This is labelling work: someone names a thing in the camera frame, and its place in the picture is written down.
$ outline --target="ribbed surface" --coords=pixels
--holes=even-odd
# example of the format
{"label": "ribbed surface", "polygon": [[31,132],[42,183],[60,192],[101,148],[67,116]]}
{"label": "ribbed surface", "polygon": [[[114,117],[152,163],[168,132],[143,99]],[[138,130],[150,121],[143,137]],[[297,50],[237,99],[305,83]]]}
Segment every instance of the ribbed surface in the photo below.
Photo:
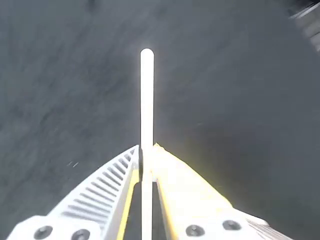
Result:
{"label": "ribbed surface", "polygon": [[268,225],[257,224],[253,221],[247,220],[250,227],[254,228],[257,233],[266,240],[292,240],[292,238],[283,235],[282,233],[274,230],[272,227]]}
{"label": "ribbed surface", "polygon": [[134,153],[135,148],[131,148],[103,165],[67,195],[50,215],[94,221],[104,230],[131,170]]}

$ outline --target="grooved plastic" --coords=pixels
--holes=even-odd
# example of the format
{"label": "grooved plastic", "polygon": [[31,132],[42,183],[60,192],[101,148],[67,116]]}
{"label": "grooved plastic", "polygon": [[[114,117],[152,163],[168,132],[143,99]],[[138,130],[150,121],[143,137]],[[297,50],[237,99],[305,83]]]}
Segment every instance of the grooved plastic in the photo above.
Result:
{"label": "grooved plastic", "polygon": [[101,229],[101,238],[105,239],[112,220],[121,218],[114,215],[115,208],[121,197],[127,196],[123,190],[131,180],[132,170],[138,169],[138,161],[139,146],[136,145],[87,177],[48,216],[96,222]]}

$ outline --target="screw head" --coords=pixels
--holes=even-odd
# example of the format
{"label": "screw head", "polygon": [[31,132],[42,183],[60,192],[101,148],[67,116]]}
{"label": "screw head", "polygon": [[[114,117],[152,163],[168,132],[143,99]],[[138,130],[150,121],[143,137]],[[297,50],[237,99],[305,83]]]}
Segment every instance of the screw head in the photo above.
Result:
{"label": "screw head", "polygon": [[190,225],[185,229],[185,233],[189,237],[199,237],[205,234],[205,230],[198,225]]}
{"label": "screw head", "polygon": [[35,231],[33,238],[36,240],[45,239],[51,234],[52,230],[53,230],[52,226],[40,227],[37,231]]}
{"label": "screw head", "polygon": [[241,225],[233,220],[226,220],[222,224],[225,230],[237,231],[241,229]]}
{"label": "screw head", "polygon": [[88,240],[89,237],[90,232],[87,229],[80,229],[72,235],[71,240]]}

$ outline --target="white rod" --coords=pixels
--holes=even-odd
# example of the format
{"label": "white rod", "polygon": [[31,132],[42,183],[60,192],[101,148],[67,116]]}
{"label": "white rod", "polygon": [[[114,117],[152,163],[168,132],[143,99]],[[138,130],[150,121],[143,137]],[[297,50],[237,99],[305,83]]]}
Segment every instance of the white rod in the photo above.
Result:
{"label": "white rod", "polygon": [[143,152],[143,176],[141,183],[141,238],[152,239],[152,173],[151,150],[154,145],[154,68],[152,50],[141,51],[141,148]]}

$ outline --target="dark fabric surface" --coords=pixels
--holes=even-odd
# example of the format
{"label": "dark fabric surface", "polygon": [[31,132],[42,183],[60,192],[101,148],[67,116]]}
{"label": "dark fabric surface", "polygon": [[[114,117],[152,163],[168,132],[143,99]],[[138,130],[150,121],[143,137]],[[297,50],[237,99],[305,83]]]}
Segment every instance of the dark fabric surface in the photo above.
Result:
{"label": "dark fabric surface", "polygon": [[235,207],[317,239],[320,62],[268,0],[2,0],[0,238],[139,143],[146,47],[155,141]]}

